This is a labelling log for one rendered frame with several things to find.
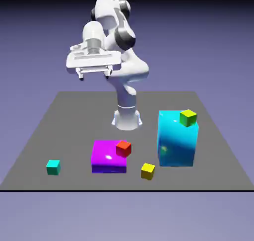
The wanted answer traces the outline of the small red cube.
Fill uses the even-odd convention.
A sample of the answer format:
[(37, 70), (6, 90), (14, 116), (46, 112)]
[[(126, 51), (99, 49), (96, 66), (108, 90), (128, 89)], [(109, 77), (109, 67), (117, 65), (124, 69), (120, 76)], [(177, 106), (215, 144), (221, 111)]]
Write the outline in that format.
[(127, 141), (120, 141), (116, 144), (116, 154), (121, 157), (128, 157), (131, 154), (132, 145)]

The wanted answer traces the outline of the small lime green cube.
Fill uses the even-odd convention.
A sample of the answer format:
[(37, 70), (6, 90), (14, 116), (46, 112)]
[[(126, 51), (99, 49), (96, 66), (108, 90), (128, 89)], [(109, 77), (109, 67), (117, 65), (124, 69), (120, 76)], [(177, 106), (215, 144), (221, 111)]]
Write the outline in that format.
[(197, 113), (190, 109), (183, 110), (180, 112), (179, 122), (185, 127), (192, 126), (196, 123)]

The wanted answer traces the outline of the small teal cube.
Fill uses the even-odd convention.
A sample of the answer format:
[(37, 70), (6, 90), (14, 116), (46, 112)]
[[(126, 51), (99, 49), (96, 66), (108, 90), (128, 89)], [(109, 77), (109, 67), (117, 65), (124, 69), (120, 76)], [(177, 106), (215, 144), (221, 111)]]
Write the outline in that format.
[(61, 170), (60, 160), (49, 160), (46, 165), (47, 175), (59, 175)]

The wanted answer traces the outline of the small yellow cube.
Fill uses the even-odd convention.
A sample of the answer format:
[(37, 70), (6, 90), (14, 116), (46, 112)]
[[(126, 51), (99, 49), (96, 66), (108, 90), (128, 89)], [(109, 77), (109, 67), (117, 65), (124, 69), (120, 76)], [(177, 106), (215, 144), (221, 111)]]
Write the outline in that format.
[(140, 175), (141, 178), (146, 180), (151, 180), (154, 175), (154, 170), (155, 170), (155, 165), (145, 162), (141, 168), (141, 175)]

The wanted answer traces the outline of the large magenta box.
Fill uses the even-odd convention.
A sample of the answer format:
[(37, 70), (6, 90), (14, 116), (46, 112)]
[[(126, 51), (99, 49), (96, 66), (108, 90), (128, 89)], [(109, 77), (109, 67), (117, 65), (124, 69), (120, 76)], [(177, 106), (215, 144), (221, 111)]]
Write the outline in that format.
[(120, 140), (95, 140), (91, 155), (92, 173), (126, 173), (127, 159), (116, 153)]

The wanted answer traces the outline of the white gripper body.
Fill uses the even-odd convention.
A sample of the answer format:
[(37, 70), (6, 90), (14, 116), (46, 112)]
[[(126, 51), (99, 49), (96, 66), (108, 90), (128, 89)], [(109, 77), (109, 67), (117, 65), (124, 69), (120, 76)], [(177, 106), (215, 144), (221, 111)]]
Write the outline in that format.
[(72, 51), (68, 54), (66, 68), (80, 68), (82, 73), (105, 72), (108, 66), (120, 65), (121, 53), (118, 51), (102, 51), (99, 54), (88, 54), (87, 51)]

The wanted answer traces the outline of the large cyan box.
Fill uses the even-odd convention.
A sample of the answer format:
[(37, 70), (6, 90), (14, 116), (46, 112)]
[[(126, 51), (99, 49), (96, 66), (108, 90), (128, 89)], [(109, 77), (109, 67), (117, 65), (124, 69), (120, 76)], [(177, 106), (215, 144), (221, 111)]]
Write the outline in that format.
[(162, 167), (191, 167), (194, 162), (199, 125), (185, 127), (179, 122), (182, 110), (160, 110), (157, 155)]

